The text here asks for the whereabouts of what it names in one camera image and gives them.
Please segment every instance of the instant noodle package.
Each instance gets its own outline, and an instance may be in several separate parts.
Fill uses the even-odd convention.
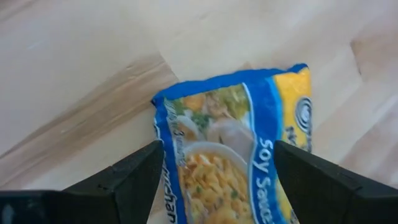
[[[275,170],[273,144],[311,151],[310,70],[246,70],[160,91],[170,223],[298,223]]]

